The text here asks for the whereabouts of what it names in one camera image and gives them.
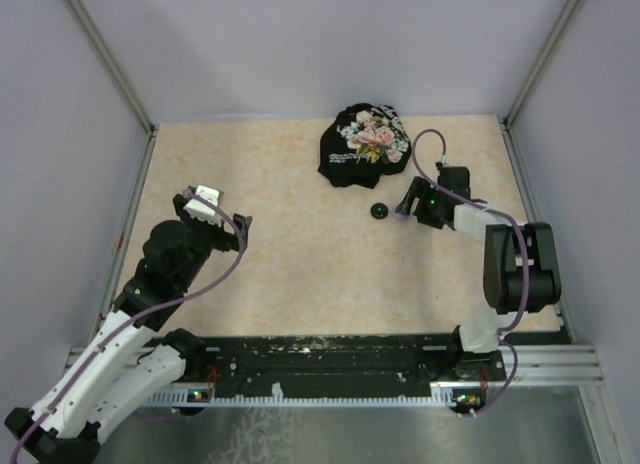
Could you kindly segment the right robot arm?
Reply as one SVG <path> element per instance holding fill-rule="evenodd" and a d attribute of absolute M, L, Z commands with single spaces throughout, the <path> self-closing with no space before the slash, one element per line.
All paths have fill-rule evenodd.
<path fill-rule="evenodd" d="M 552 227 L 519 222 L 484 200 L 473 199 L 470 171 L 441 164 L 432 182 L 416 176 L 394 214 L 434 229 L 449 227 L 483 245 L 485 304 L 457 326 L 447 344 L 446 369 L 461 380 L 487 375 L 501 340 L 526 314 L 556 304 L 562 283 Z"/>

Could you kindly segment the black earbud charging case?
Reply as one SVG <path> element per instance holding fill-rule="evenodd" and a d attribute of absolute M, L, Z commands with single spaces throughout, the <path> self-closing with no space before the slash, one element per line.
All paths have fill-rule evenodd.
<path fill-rule="evenodd" d="M 389 208 L 384 203 L 374 203 L 370 208 L 370 214 L 374 219 L 382 220 L 389 215 Z"/>

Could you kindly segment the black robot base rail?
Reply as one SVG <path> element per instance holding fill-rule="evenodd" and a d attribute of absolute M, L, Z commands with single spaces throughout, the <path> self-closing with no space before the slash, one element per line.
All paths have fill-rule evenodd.
<path fill-rule="evenodd" d="M 311 399 L 428 397 L 438 381 L 481 386 L 500 382 L 497 363 L 480 379 L 462 380 L 446 369 L 452 334 L 208 337 L 206 351 L 181 384 L 211 386 L 217 398 Z"/>

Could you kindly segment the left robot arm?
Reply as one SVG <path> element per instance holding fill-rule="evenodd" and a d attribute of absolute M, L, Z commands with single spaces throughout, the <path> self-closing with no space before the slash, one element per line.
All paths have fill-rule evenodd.
<path fill-rule="evenodd" d="M 6 417 L 17 440 L 10 462 L 27 452 L 39 463 L 92 463 L 116 428 L 155 392 L 206 373 L 205 344 L 185 329 L 161 338 L 131 370 L 123 367 L 180 305 L 213 290 L 238 267 L 252 219 L 226 214 L 220 199 L 220 191 L 206 186 L 174 196 L 176 219 L 153 227 L 133 277 L 80 357 L 44 397 Z M 215 251 L 233 252 L 238 259 L 212 283 L 192 291 Z"/>

